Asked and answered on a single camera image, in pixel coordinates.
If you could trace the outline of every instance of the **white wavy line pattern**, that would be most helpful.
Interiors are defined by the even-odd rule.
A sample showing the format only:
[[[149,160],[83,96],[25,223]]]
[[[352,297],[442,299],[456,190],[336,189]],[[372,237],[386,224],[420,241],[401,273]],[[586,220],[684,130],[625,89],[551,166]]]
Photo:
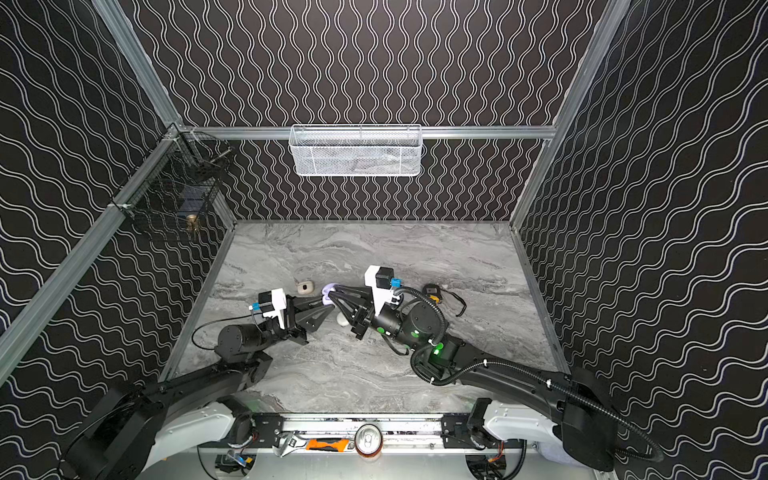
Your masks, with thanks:
[[[521,229],[567,360],[667,452],[625,480],[768,472],[767,31],[636,2]]]
[[[606,0],[122,0],[188,124],[552,124]]]
[[[286,142],[244,141],[222,184],[239,219],[500,220],[541,141],[428,141],[416,177],[299,177]]]
[[[223,240],[155,244],[118,230],[0,389],[0,478],[57,478],[66,445],[118,382],[157,380]]]
[[[0,333],[164,128],[89,0],[0,4]]]

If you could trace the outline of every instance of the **wire mesh basket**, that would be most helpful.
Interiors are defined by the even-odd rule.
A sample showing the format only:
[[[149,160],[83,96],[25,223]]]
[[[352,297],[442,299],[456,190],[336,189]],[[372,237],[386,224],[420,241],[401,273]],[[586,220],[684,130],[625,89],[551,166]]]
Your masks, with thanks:
[[[303,176],[413,177],[422,170],[422,127],[297,124],[288,140]]]
[[[134,230],[165,242],[199,240],[219,193],[232,147],[207,134],[181,134],[127,205]]]

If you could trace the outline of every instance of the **gray marble surface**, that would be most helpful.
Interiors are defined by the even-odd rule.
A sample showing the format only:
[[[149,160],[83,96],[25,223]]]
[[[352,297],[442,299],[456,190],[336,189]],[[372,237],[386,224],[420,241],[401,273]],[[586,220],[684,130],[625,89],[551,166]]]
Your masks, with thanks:
[[[247,223],[227,253],[199,324],[248,314],[257,294],[312,280],[363,285],[368,265],[391,266],[405,285],[439,283],[468,304],[447,296],[451,331],[496,356],[555,370],[508,227],[503,223]],[[380,335],[363,341],[336,321],[336,311],[310,344],[270,347],[266,378],[245,392],[256,409],[278,412],[466,412],[488,392],[470,386],[432,387],[417,378],[409,357],[394,355]],[[195,336],[212,346],[217,323]],[[180,373],[216,361],[189,345]]]

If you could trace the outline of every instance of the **black wire basket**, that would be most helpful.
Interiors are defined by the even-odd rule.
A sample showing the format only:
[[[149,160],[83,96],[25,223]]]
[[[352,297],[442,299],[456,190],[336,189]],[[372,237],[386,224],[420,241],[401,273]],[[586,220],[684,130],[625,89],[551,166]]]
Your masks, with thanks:
[[[198,241],[212,214],[232,147],[207,134],[177,137],[127,205],[118,208],[138,233],[153,241]]]

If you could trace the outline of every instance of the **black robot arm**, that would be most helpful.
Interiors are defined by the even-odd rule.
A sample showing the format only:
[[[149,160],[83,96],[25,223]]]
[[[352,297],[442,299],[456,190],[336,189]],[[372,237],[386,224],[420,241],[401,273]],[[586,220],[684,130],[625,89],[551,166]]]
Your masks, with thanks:
[[[260,300],[268,296],[260,295]],[[232,445],[246,442],[251,438],[251,411],[231,394],[264,377],[272,363],[266,348],[284,340],[306,344],[306,332],[316,331],[333,310],[323,305],[321,296],[286,296],[285,305],[282,319],[269,316],[258,325],[224,327],[214,349],[220,360],[211,366],[165,382],[110,389],[65,449],[59,468],[66,461],[82,480],[136,478],[163,425],[214,401],[233,417],[223,439]]]
[[[413,296],[413,300],[405,301],[404,293]],[[449,324],[440,309],[418,290],[392,288],[393,301],[378,314],[372,296],[368,286],[336,285],[328,293],[358,339],[373,328],[387,343],[393,340],[408,346],[413,351],[411,367],[426,382],[436,386],[455,382],[477,386],[507,402],[530,407],[555,424],[553,433],[571,457],[598,470],[612,470],[616,455],[652,462],[663,459],[659,445],[616,412],[607,388],[592,372],[579,368],[572,375],[549,372],[484,352],[449,334]],[[642,437],[653,454],[616,448],[617,424]]]

